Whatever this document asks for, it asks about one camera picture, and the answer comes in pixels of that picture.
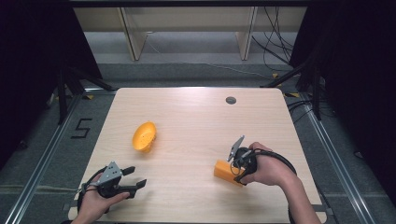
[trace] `floor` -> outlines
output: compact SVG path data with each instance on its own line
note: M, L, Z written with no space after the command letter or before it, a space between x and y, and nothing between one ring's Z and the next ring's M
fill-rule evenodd
M263 54L254 41L248 60L241 61L232 33L151 33L137 62L131 61L122 33L86 36L104 81L117 87L258 88L274 80L276 74L282 76L290 70L278 58ZM254 36L266 44L263 33ZM282 34L291 44L295 36ZM282 48L270 44L269 49L288 59ZM323 192L323 202L328 204L326 223L396 223L395 207L364 160L354 155L356 148L327 104L325 92L321 95L321 121L310 111L310 104L298 104L310 97L309 91L294 94L298 78L293 77L278 88L287 95L285 101L290 105L312 175L318 190ZM85 87L97 89L90 83L85 83ZM28 203L19 211L20 223L60 223L67 219L76 187L114 98L114 93L103 91L90 94L93 98L69 100L71 116L62 127L57 123L59 107L55 99L30 131L26 139L29 147L16 151L0 172L0 221L7 222L14 205L21 201ZM87 121L89 135L73 138L81 135L76 130L81 119L91 119ZM28 187L32 192L23 194Z

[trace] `hand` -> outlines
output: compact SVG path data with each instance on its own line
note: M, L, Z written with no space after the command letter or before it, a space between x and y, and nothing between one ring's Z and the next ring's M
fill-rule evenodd
M251 144L249 149L273 151L258 142ZM297 177L287 165L278 159L268 156L257 156L256 159L257 171L254 174L244 176L241 179L243 184L256 181L269 186L278 185L282 188L286 181Z
M92 182L96 182L102 174L97 175ZM119 203L129 197L129 192L120 193L112 198L103 198L97 192L95 186L89 186L82 200L76 219L72 222L74 224L88 224L93 223L99 219L102 214L113 204Z

